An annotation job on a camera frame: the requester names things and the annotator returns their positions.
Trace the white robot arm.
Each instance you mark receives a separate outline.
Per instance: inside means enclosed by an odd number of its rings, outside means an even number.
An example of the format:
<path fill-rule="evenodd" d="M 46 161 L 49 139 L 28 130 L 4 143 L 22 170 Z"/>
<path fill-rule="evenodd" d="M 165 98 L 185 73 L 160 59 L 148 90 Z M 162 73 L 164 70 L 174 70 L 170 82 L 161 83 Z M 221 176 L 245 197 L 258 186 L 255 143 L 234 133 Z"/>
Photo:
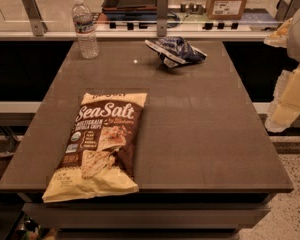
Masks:
<path fill-rule="evenodd" d="M 292 72 L 283 70 L 276 82 L 265 127 L 279 133 L 289 128 L 300 115 L 300 8 L 264 40 L 266 45 L 287 49 L 287 55 L 298 62 Z"/>

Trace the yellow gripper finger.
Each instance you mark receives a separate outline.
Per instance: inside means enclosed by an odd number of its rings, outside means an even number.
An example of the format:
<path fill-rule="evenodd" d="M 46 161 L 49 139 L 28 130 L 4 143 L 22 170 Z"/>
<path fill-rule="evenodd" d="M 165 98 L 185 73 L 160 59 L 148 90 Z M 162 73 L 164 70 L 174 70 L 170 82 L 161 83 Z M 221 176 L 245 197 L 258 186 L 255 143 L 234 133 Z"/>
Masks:
<path fill-rule="evenodd" d="M 291 24 L 292 19 L 286 20 L 277 30 L 264 39 L 264 43 L 276 48 L 289 48 L 289 32 Z"/>
<path fill-rule="evenodd" d="M 289 128 L 300 115 L 300 65 L 292 72 L 283 70 L 278 77 L 265 127 L 279 133 Z"/>

